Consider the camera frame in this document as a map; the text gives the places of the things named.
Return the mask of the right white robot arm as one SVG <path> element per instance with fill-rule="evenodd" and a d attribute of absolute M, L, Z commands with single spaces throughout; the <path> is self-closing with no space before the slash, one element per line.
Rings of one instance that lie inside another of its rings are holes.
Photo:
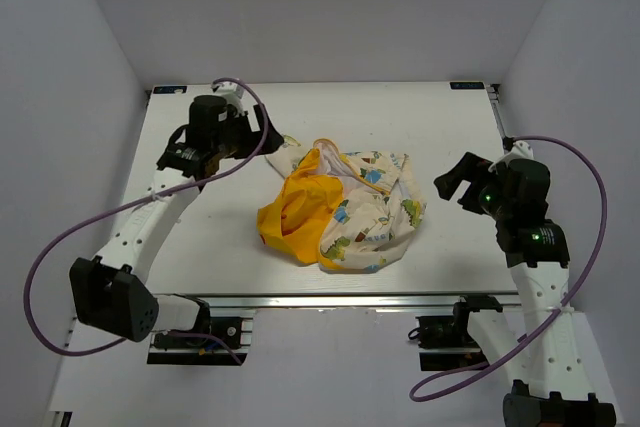
<path fill-rule="evenodd" d="M 434 181 L 444 200 L 461 183 L 468 185 L 461 207 L 495 223 L 526 328 L 516 338 L 490 296 L 466 296 L 454 307 L 453 337 L 466 346 L 478 344 L 488 367 L 502 372 L 510 386 L 502 403 L 505 425 L 615 425 L 615 408 L 598 399 L 575 339 L 568 245 L 547 216 L 548 168 L 518 142 L 496 162 L 467 152 Z"/>

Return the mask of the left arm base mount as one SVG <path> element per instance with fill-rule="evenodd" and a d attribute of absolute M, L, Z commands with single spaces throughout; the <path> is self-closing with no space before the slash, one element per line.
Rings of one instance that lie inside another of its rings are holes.
<path fill-rule="evenodd" d="M 157 366 L 241 366 L 252 343 L 254 314 L 212 314 L 203 331 L 193 335 L 157 333 L 146 363 Z"/>

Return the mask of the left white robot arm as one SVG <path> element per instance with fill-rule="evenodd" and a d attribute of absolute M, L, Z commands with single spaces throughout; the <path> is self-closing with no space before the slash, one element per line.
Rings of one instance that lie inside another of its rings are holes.
<path fill-rule="evenodd" d="M 91 259 L 79 258 L 69 277 L 78 320 L 124 339 L 177 331 L 199 346 L 211 334 L 208 306 L 199 298 L 155 295 L 146 282 L 152 264 L 182 213 L 213 178 L 222 160 L 248 160 L 276 152 L 283 136 L 260 106 L 253 130 L 237 95 L 200 95 L 188 121 L 169 137 L 148 187 L 149 202 L 135 207 Z"/>

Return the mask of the yellow cream dinosaur print jacket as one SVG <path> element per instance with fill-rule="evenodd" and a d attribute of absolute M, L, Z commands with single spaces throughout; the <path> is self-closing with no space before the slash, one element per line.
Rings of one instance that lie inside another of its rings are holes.
<path fill-rule="evenodd" d="M 267 160 L 284 182 L 257 213 L 259 236 L 302 264 L 377 272 L 404 256 L 420 228 L 427 202 L 405 153 L 343 152 L 326 138 L 306 148 L 285 137 Z"/>

